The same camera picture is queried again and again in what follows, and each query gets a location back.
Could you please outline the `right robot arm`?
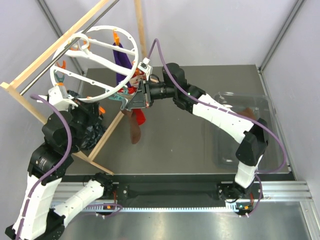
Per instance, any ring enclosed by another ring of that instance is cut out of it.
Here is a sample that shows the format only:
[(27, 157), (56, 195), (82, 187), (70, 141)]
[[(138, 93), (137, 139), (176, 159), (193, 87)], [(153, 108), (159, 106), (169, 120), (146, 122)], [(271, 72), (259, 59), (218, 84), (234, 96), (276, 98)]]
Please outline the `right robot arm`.
[(203, 89), (189, 84), (184, 70), (176, 63), (162, 68), (163, 80), (154, 82), (148, 65), (138, 68), (145, 74), (135, 84), (125, 85), (119, 94), (127, 111), (151, 107), (156, 100), (172, 99), (181, 110), (200, 117), (227, 133), (238, 143), (238, 160), (234, 182), (220, 192), (226, 200), (245, 198), (252, 191), (258, 165), (268, 147), (267, 122), (236, 113), (214, 100)]

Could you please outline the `teal clip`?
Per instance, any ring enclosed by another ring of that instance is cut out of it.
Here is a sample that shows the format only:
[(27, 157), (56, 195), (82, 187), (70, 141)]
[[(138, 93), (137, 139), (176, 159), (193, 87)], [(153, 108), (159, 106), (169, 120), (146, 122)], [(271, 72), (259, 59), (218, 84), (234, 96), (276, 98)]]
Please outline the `teal clip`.
[(114, 101), (120, 101), (120, 102), (124, 102), (124, 103), (128, 102), (127, 98), (125, 98), (124, 96), (119, 95), (119, 94), (113, 94), (113, 95), (109, 96), (108, 98), (110, 100), (114, 100)]
[(130, 88), (122, 88), (117, 93), (119, 95), (130, 96), (132, 94), (132, 90)]

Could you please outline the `white round clip hanger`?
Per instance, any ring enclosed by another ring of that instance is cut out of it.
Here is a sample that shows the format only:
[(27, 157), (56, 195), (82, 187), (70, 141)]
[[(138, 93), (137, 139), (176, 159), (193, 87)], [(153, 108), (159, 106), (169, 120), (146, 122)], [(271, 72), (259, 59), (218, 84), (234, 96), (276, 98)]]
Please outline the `white round clip hanger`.
[[(86, 102), (86, 103), (93, 103), (93, 102), (98, 102), (103, 99), (106, 99), (109, 96), (117, 94), (120, 89), (122, 89), (125, 85), (127, 85), (127, 83), (133, 77), (133, 75), (138, 67), (138, 60), (139, 60), (139, 50), (138, 50), (137, 43), (136, 43), (135, 39), (133, 38), (133, 36), (129, 32), (127, 32), (126, 30), (124, 30), (120, 27), (112, 26), (112, 25), (93, 26), (88, 30), (88, 32), (90, 33), (90, 32), (108, 30), (108, 31), (112, 31), (112, 33), (113, 33), (113, 29), (116, 29), (117, 33), (124, 35), (125, 38), (131, 42), (132, 49), (126, 49), (126, 48), (123, 48), (120, 46), (116, 46), (114, 44), (109, 44), (109, 43), (106, 43), (103, 41), (99, 41), (97, 39), (88, 37), (84, 33), (77, 32), (77, 33), (74, 33), (71, 37), (69, 37), (67, 39), (67, 41), (65, 43), (63, 43), (56, 50), (56, 52), (54, 53), (53, 56), (57, 57), (58, 54), (62, 53), (63, 49), (67, 46), (67, 44), (69, 44), (72, 40), (75, 40), (76, 38), (80, 38), (81, 40), (84, 41), (84, 44), (78, 44), (78, 47), (75, 48), (74, 50), (67, 50), (65, 53), (66, 56), (72, 57), (72, 58), (81, 58), (81, 59), (85, 59), (85, 60), (94, 62), (96, 64), (99, 64), (99, 65), (101, 65), (101, 66), (103, 66), (103, 67), (105, 67), (115, 73), (119, 73), (119, 74), (126, 76), (126, 78), (124, 80), (122, 80), (119, 84), (117, 84), (117, 86), (112, 87), (112, 86), (106, 85), (104, 83), (98, 82), (96, 80), (79, 75), (79, 74), (74, 73), (72, 71), (69, 71), (63, 67), (60, 67), (57, 63), (55, 63), (49, 69), (49, 75), (50, 75), (50, 80), (51, 80), (52, 85), (56, 86), (58, 84), (58, 79), (55, 77), (55, 74), (60, 72), (60, 73), (65, 74), (66, 76), (76, 78), (80, 81), (86, 82), (92, 86), (96, 86), (96, 87), (102, 88), (104, 90), (104, 93), (100, 94), (98, 96), (91, 96), (91, 97), (85, 97), (85, 98), (80, 99), (81, 101)], [(116, 63), (114, 63), (114, 62), (112, 62), (112, 61), (110, 61), (110, 60), (108, 60), (98, 54), (91, 52), (91, 50), (89, 50), (90, 44), (94, 44), (94, 45), (97, 45), (97, 46), (100, 46), (100, 47), (103, 47), (106, 49), (119, 51), (119, 52), (125, 53), (127, 55), (133, 56), (134, 59), (133, 59), (132, 68), (128, 69), (128, 68), (119, 66)]]

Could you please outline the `red santa sock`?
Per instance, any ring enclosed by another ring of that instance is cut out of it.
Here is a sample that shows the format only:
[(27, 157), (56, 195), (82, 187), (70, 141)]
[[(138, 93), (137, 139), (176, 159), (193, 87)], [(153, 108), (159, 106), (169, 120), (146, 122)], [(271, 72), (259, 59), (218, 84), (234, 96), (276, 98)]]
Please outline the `red santa sock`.
[(146, 74), (140, 70), (136, 70), (132, 78), (126, 84), (128, 88), (128, 93), (133, 94), (137, 91), (140, 80), (145, 80)]
[(141, 109), (133, 109), (133, 110), (128, 110), (128, 111), (130, 111), (130, 112), (133, 111), (134, 113), (136, 113), (136, 119), (138, 121), (139, 126), (143, 125), (146, 122), (146, 117)]

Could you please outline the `brown sock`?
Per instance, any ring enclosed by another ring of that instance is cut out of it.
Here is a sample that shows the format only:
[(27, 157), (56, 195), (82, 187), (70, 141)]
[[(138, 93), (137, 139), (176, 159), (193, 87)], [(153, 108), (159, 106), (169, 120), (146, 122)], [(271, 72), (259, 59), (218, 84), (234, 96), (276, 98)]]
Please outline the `brown sock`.
[(254, 111), (253, 111), (251, 108), (249, 108), (249, 107), (245, 108), (245, 109), (242, 110), (242, 111), (238, 111), (237, 114), (240, 115), (240, 116), (242, 116), (242, 117), (244, 117), (244, 118), (247, 119), (247, 120), (248, 120), (248, 119), (249, 119), (249, 120), (254, 120), (254, 121), (257, 120), (257, 117), (255, 116)]
[(130, 141), (133, 145), (137, 144), (141, 139), (141, 129), (137, 121), (137, 115), (133, 111), (121, 111), (128, 118)]

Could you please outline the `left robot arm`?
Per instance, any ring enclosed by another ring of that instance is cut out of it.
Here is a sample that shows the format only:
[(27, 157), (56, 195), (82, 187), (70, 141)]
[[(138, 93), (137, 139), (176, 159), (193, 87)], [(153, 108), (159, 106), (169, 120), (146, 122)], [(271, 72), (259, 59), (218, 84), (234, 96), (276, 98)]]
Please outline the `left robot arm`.
[(57, 240), (85, 207), (113, 194), (111, 178), (97, 173), (75, 195), (52, 207), (54, 193), (74, 161), (72, 154), (93, 149), (105, 131), (99, 103), (76, 104), (60, 111), (63, 119), (50, 115), (42, 127), (44, 143), (31, 155), (19, 217), (5, 230), (12, 240)]

